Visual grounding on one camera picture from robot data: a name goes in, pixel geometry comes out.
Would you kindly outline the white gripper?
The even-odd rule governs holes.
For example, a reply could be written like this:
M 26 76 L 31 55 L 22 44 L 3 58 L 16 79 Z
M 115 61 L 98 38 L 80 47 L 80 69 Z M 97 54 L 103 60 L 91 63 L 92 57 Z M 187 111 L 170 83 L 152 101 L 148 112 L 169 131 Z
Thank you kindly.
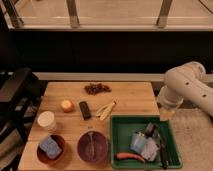
M 160 120 L 169 120 L 183 103 L 183 97 L 178 95 L 168 86 L 163 86 L 157 96 L 160 111 Z

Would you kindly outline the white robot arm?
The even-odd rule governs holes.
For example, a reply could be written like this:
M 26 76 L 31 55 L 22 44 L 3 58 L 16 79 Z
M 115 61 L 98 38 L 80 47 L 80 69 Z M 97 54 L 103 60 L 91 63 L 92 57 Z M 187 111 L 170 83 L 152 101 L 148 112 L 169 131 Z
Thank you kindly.
M 164 86 L 157 96 L 160 119 L 169 120 L 187 99 L 213 118 L 213 88 L 203 82 L 206 75 L 199 62 L 188 62 L 169 69 L 164 75 Z

